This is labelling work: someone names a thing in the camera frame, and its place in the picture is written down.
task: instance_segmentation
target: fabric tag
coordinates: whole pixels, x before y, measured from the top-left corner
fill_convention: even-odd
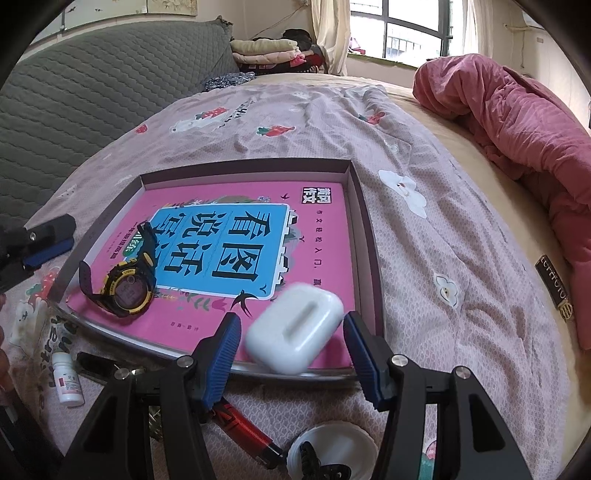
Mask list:
[[[535,265],[535,269],[542,277],[542,281],[554,302],[554,306],[564,320],[569,320],[573,316],[573,306],[570,302],[569,295],[566,291],[564,283],[560,279],[558,272],[554,265],[548,258],[548,255],[543,255]]]

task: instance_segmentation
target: watch face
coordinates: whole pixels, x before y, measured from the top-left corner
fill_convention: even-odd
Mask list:
[[[115,301],[125,310],[139,307],[147,294],[148,286],[139,275],[129,275],[115,287]]]

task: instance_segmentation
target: cable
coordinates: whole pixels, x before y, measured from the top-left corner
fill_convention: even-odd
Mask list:
[[[521,68],[525,69],[525,30],[523,31],[521,42]]]
[[[295,9],[292,13],[290,13],[289,15],[287,15],[286,17],[283,17],[281,20],[279,20],[277,23],[274,23],[273,25],[271,25],[270,27],[264,28],[263,30],[261,30],[259,33],[254,34],[252,37],[249,38],[249,40],[252,40],[253,38],[258,37],[261,33],[270,30],[273,27],[276,27],[277,25],[279,25],[281,22],[287,20],[288,18],[293,17],[296,13],[298,13],[302,8],[304,8],[306,6],[306,4],[301,4],[299,8]]]

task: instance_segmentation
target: pink bedsheet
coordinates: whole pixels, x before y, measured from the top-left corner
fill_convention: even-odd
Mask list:
[[[419,68],[414,96],[467,128],[488,159],[547,209],[572,266],[581,348],[591,349],[591,137],[568,107],[535,80],[477,54]]]

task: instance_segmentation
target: red lighter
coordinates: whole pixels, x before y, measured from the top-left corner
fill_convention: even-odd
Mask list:
[[[235,409],[231,403],[222,400],[213,405],[212,419],[234,442],[248,455],[273,470],[285,462],[285,455],[273,441],[255,427],[248,419]]]

